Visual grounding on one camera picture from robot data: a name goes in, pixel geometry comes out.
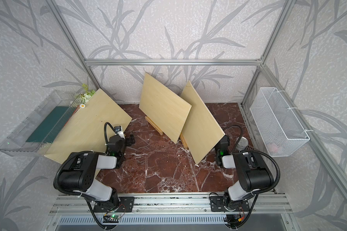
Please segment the wooden board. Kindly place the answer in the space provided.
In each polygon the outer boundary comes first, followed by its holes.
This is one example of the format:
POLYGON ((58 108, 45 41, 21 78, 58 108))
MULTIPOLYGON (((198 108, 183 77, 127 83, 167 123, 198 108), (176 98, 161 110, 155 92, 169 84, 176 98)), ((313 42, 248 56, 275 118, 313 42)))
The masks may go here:
POLYGON ((180 97, 191 105, 182 135, 195 164, 199 164, 225 133, 190 81, 186 83, 180 97))
POLYGON ((62 164, 72 152, 105 152, 104 125, 126 130, 132 118, 102 89, 80 108, 63 127, 45 157, 62 164))
POLYGON ((146 73, 139 109, 174 143, 177 143, 191 105, 146 73))

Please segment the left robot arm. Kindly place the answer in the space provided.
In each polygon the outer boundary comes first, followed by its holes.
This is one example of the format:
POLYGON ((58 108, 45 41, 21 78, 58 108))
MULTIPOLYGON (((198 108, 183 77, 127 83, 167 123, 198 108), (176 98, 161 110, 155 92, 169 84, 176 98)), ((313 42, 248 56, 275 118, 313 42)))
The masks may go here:
POLYGON ((121 204, 117 190, 95 179, 99 169, 118 169, 125 160, 125 150, 135 144, 135 137, 125 137, 122 127, 104 125, 106 151, 73 152, 58 169, 53 186, 59 192, 83 197, 88 203, 96 202, 105 209, 121 204))

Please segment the wooden easel frame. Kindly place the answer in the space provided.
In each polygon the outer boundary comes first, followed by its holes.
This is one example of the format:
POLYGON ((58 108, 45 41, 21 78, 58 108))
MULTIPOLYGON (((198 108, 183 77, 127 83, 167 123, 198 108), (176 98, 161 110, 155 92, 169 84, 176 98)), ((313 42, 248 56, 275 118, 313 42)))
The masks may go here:
POLYGON ((160 135, 163 135, 163 131, 148 116, 145 116, 145 119, 160 135))
POLYGON ((185 137, 184 137, 184 135, 183 135, 182 133, 180 134, 179 138, 180 138, 180 140, 181 140, 181 142, 182 142, 182 144, 183 144, 183 147, 184 147, 186 150, 188 150, 188 149, 189 149, 188 144, 187 144, 187 142, 186 142, 186 140, 185 140, 185 137))

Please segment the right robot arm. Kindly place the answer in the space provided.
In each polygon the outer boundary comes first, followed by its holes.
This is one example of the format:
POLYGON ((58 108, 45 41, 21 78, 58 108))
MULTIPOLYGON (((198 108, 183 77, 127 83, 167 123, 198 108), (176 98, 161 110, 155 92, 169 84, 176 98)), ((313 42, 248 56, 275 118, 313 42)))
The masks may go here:
POLYGON ((215 160, 219 167, 235 169, 238 181, 224 192, 224 204, 230 207, 240 202, 256 197, 274 189, 281 178, 277 162, 268 154, 255 150, 241 148, 243 128, 239 125, 229 125, 224 129, 239 128, 240 135, 233 149, 229 151, 230 138, 224 135, 215 145, 215 160))

